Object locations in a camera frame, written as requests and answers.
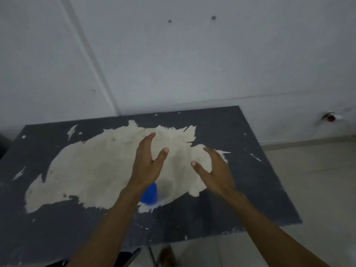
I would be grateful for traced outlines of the blue plastic cup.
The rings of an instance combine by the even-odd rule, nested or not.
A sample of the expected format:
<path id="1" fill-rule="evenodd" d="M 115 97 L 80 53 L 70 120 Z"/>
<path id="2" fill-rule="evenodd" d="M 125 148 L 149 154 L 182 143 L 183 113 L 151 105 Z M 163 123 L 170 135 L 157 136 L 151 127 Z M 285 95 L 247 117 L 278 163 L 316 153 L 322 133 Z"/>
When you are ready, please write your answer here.
<path id="1" fill-rule="evenodd" d="M 157 184 L 154 182 L 144 192 L 144 194 L 140 199 L 140 202 L 147 206 L 152 206 L 156 204 L 157 201 L 158 201 L 158 188 L 157 188 Z"/>

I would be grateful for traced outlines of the person's left hand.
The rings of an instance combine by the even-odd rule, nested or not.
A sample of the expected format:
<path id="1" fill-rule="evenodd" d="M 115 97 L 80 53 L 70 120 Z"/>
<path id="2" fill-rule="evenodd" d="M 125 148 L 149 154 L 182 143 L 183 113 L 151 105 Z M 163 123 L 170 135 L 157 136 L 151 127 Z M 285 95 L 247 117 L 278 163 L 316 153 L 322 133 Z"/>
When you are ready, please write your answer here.
<path id="1" fill-rule="evenodd" d="M 151 152 L 152 141 L 155 136 L 155 132 L 147 135 L 138 145 L 131 178 L 125 188 L 130 193 L 142 195 L 161 173 L 163 166 L 152 164 L 152 161 L 156 159 L 153 159 Z"/>

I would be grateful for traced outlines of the person's right hand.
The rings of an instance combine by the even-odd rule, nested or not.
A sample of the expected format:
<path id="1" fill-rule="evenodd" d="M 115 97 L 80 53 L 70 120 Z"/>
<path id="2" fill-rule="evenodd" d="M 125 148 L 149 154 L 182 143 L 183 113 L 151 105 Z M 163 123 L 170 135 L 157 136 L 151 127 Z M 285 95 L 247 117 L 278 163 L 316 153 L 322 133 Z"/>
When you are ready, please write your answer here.
<path id="1" fill-rule="evenodd" d="M 216 150 L 209 147 L 203 149 L 211 158 L 210 176 L 201 178 L 206 187 L 225 200 L 230 197 L 240 197 L 241 193 L 236 189 L 228 164 Z"/>

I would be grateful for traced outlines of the red wall valve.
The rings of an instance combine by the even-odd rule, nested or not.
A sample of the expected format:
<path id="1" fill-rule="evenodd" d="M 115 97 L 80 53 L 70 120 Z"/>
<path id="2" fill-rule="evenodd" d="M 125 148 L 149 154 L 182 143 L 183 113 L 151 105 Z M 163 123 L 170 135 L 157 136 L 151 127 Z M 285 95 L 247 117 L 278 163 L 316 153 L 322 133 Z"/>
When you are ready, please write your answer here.
<path id="1" fill-rule="evenodd" d="M 322 121 L 326 121 L 326 122 L 335 122 L 335 121 L 340 121 L 342 119 L 343 117 L 340 114 L 332 111 L 323 114 L 321 118 Z"/>

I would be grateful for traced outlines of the person's left forearm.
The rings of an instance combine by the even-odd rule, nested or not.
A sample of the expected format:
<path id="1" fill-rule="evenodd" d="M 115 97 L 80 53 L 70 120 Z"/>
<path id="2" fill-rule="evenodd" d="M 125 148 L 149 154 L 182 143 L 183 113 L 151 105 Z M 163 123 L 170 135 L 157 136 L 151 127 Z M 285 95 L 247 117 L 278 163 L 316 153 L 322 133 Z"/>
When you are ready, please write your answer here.
<path id="1" fill-rule="evenodd" d="M 142 185 L 124 188 L 87 243 L 66 267 L 114 267 L 138 202 L 147 188 Z"/>

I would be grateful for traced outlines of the white wall conduit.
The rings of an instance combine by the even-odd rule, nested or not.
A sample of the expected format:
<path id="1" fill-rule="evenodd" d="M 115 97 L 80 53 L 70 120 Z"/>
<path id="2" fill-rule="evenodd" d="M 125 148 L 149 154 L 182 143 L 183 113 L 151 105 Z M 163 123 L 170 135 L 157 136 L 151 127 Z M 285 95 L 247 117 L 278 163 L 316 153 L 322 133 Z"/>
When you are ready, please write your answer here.
<path id="1" fill-rule="evenodd" d="M 118 102 L 113 95 L 113 91 L 110 88 L 104 72 L 100 67 L 90 42 L 87 39 L 80 20 L 74 10 L 73 4 L 70 0 L 58 0 L 58 4 L 61 7 L 63 16 L 71 30 L 71 33 L 77 41 L 81 53 L 84 56 L 86 63 L 91 70 L 91 73 L 95 77 L 98 87 L 103 93 L 107 104 L 116 116 L 120 116 L 122 113 L 119 109 Z"/>

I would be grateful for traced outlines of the metal table leg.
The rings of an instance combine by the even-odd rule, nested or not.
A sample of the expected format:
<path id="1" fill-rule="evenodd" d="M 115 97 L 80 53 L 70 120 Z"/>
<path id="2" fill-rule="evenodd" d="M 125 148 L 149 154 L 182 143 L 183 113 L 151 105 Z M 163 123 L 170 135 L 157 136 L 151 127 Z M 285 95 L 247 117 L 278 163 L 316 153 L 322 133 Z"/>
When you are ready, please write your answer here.
<path id="1" fill-rule="evenodd" d="M 157 263 L 157 260 L 155 259 L 155 256 L 154 256 L 152 248 L 150 246 L 148 246 L 147 249 L 149 251 L 149 256 L 150 256 L 150 259 L 152 261 L 152 266 L 153 267 L 158 267 L 159 263 Z"/>

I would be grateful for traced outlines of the person's right forearm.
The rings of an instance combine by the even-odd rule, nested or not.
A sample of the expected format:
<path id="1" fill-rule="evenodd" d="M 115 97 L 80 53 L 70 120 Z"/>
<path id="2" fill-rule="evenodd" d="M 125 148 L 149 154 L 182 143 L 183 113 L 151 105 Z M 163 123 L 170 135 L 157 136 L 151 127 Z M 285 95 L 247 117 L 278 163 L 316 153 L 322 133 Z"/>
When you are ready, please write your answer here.
<path id="1" fill-rule="evenodd" d="M 269 267 L 330 267 L 263 215 L 236 189 L 224 190 L 221 197 L 236 212 Z"/>

